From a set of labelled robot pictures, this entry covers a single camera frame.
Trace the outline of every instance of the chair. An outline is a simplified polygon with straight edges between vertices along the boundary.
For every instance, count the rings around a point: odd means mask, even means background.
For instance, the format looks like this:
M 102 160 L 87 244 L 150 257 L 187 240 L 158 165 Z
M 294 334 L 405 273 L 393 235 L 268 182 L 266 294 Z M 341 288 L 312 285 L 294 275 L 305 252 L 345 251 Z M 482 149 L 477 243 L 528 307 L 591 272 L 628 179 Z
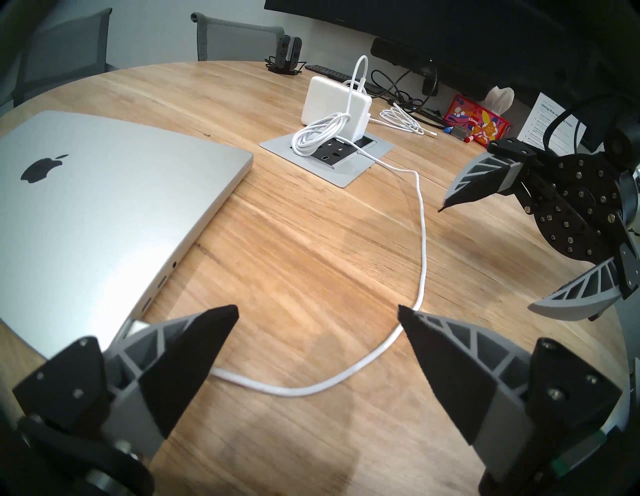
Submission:
M 20 58 L 11 94 L 13 106 L 52 88 L 105 72 L 111 11 L 106 8 L 35 33 Z
M 255 26 L 214 19 L 200 12 L 191 14 L 198 24 L 196 39 L 198 60 L 262 61 L 276 53 L 278 40 L 284 36 L 280 26 Z

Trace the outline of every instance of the wood grain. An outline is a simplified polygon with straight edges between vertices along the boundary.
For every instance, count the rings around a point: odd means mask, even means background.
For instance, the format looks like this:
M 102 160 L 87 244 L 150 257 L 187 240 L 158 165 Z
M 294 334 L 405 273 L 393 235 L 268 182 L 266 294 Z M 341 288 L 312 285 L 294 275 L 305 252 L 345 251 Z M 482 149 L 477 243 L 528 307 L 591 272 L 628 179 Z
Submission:
M 412 304 L 420 271 L 412 178 L 374 166 L 340 189 L 258 143 L 301 127 L 312 73 L 250 62 L 154 65 L 40 95 L 0 119 L 0 135 L 45 109 L 119 118 L 245 148 L 253 170 L 184 257 L 149 321 L 235 303 L 216 365 L 290 387 L 332 376 L 376 347 Z M 384 102 L 374 101 L 379 112 Z M 560 340 L 619 385 L 628 380 L 617 315 L 557 322 L 528 304 L 585 265 L 556 253 L 514 197 L 438 214 L 456 174 L 484 149 L 448 135 L 371 124 L 390 164 L 420 173 L 428 232 L 422 309 L 492 328 L 532 350 Z M 3 402 L 42 359 L 0 328 Z M 151 463 L 159 494 L 475 494 L 483 465 L 433 396 L 404 335 L 351 379 L 310 397 L 265 396 L 209 378 Z

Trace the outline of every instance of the laptop lid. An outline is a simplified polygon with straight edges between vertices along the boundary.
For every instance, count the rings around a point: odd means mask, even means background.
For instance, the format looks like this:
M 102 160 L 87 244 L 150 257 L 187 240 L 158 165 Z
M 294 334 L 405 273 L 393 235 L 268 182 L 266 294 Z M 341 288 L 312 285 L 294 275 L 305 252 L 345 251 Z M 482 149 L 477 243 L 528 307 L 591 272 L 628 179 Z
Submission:
M 250 169 L 245 150 L 45 111 L 0 139 L 0 318 L 50 358 L 140 318 Z

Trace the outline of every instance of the power outlet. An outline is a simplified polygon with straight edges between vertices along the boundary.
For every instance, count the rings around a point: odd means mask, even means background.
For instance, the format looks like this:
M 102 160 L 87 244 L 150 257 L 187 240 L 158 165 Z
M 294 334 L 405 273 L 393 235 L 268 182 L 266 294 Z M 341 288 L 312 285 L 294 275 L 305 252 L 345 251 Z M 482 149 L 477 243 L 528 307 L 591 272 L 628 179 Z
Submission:
M 355 144 L 360 148 L 364 148 L 372 141 L 373 140 L 371 140 L 370 138 L 362 136 L 362 138 L 360 138 L 358 141 L 355 141 Z M 320 162 L 328 165 L 333 169 L 333 166 L 336 165 L 340 160 L 347 158 L 349 155 L 357 151 L 357 148 L 354 148 L 351 145 L 347 145 L 346 143 L 341 143 L 336 138 L 332 138 L 320 145 L 311 156 L 320 160 Z

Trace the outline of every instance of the power adapter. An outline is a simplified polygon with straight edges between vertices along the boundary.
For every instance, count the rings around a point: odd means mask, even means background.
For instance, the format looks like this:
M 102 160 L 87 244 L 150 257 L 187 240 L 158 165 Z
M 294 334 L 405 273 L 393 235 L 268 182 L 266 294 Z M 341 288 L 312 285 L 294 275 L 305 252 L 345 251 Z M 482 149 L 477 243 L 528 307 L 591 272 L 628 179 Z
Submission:
M 349 87 L 321 76 L 311 78 L 305 107 L 302 111 L 302 124 L 312 124 L 334 113 L 342 113 L 347 107 Z M 340 137 L 349 141 L 358 141 L 364 135 L 371 114 L 371 97 L 365 92 L 353 90 L 349 115 L 351 118 L 340 131 Z

